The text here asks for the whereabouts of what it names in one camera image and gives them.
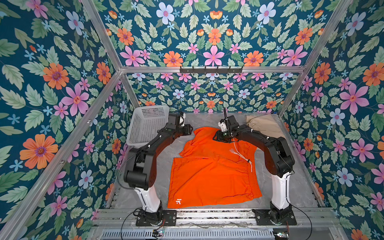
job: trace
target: metal rail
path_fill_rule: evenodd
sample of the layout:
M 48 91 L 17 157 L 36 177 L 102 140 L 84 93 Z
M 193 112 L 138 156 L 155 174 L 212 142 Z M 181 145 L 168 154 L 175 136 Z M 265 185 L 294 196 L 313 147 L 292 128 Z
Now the metal rail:
M 315 64 L 317 58 L 319 57 L 321 51 L 327 44 L 329 38 L 331 37 L 332 33 L 336 29 L 337 25 L 341 21 L 344 13 L 347 11 L 350 4 L 352 4 L 353 0 L 340 0 L 338 5 L 336 6 L 335 11 L 332 13 L 331 17 L 328 20 L 327 25 L 324 28 L 324 31 L 322 35 L 320 36 L 318 42 L 316 43 L 315 47 L 311 51 L 311 54 L 309 55 L 307 61 L 304 65 L 304 72 L 300 74 L 294 83 L 294 85 L 291 88 L 291 91 L 288 93 L 287 97 L 284 100 L 284 103 L 282 107 L 280 108 L 278 114 L 280 117 L 283 116 L 284 112 L 288 108 L 289 104 L 291 104 L 294 96 L 296 95 L 297 91 L 300 89 L 304 79 L 308 76 L 308 73 L 310 72 L 311 68 Z

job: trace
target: white plastic basket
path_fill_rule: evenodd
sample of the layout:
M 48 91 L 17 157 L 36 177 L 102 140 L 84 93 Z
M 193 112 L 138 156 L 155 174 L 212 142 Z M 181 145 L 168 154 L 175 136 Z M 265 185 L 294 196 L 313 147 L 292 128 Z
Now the white plastic basket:
M 127 144 L 142 147 L 149 143 L 157 131 L 168 122 L 169 107 L 165 105 L 135 108 L 129 125 Z

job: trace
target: drawstring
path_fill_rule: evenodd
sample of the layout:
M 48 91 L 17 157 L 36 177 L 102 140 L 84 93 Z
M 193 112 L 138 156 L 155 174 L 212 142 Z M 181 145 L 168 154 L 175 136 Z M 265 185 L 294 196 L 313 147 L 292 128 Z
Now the drawstring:
M 252 166 L 252 162 L 251 162 L 251 160 L 246 159 L 243 155 L 241 155 L 241 153 L 239 153 L 239 151 L 238 151 L 237 148 L 236 148 L 236 144 L 235 144 L 235 142 L 234 142 L 233 144 L 235 145 L 236 152 L 235 152 L 233 149 L 231 149 L 230 152 L 233 153 L 233 154 L 239 155 L 241 158 L 243 158 L 244 160 L 246 160 L 247 162 L 249 162 L 249 164 L 251 165 L 251 172 L 252 172 L 252 168 L 253 168 L 253 166 Z

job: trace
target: orange shorts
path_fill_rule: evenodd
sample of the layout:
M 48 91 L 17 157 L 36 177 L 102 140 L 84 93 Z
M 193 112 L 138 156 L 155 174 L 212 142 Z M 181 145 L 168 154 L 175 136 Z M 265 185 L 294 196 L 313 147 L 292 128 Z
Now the orange shorts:
M 239 141 L 212 140 L 217 128 L 202 127 L 185 144 L 180 158 L 174 158 L 168 208 L 236 204 L 261 197 L 256 171 L 254 145 Z M 252 164 L 235 152 L 235 146 Z

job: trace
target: marble surface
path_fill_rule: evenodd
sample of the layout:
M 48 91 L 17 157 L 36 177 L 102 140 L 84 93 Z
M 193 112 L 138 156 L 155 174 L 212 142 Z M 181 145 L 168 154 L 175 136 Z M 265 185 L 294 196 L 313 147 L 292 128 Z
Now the marble surface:
M 234 115 L 238 123 L 245 124 L 245 116 L 250 115 L 235 113 Z M 194 129 L 200 127 L 218 127 L 217 123 L 223 118 L 222 114 L 193 114 L 187 113 L 185 122 L 191 124 Z M 275 121 L 277 116 L 272 116 L 270 121 Z M 190 136 L 182 136 L 176 139 L 171 145 L 166 147 L 160 155 L 157 157 L 157 178 L 155 181 L 155 188 L 159 199 L 163 204 L 163 208 L 166 209 L 168 204 L 168 191 L 169 191 L 169 178 L 172 168 L 173 158 L 180 157 L 179 153 L 183 150 L 187 141 L 194 138 L 192 133 Z M 297 207 L 317 207 L 318 203 L 312 192 L 311 186 L 307 182 L 305 175 L 305 169 L 302 168 L 295 159 L 296 163 L 293 166 L 295 174 L 291 175 L 290 179 L 290 201 Z M 257 180 L 260 190 L 263 194 L 262 197 L 253 199 L 252 201 L 240 203 L 240 204 L 228 204 L 228 205 L 208 205 L 203 207 L 192 208 L 268 208 L 272 198 L 272 180 L 271 174 L 267 171 L 264 164 L 264 152 L 257 149 L 255 152 L 255 168 L 257 174 Z M 122 183 L 122 187 L 128 187 L 125 183 Z M 114 203 L 112 207 L 115 209 L 134 209 L 141 207 L 142 204 L 135 193 L 131 189 L 120 188 L 114 197 Z

